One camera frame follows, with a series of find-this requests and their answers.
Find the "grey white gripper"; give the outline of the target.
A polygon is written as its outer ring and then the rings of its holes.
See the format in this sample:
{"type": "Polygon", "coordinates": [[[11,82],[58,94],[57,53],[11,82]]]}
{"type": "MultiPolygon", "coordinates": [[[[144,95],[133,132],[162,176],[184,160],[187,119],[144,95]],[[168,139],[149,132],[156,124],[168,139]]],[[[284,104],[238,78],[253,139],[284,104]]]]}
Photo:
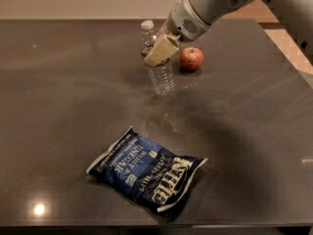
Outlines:
{"type": "Polygon", "coordinates": [[[179,0],[171,9],[168,21],[157,32],[159,39],[148,52],[144,62],[156,67],[177,53],[182,42],[197,40],[210,27],[208,18],[208,0],[179,0]]]}

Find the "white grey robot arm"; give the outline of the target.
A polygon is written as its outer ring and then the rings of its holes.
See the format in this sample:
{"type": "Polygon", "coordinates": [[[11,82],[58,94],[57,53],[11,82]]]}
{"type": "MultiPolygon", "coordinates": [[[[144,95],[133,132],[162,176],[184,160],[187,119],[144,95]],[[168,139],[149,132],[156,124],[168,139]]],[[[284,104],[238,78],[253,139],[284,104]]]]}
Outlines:
{"type": "MultiPolygon", "coordinates": [[[[205,34],[222,16],[254,0],[179,0],[159,30],[144,62],[155,67],[205,34]]],[[[313,0],[261,0],[292,37],[309,62],[313,62],[313,0]]]]}

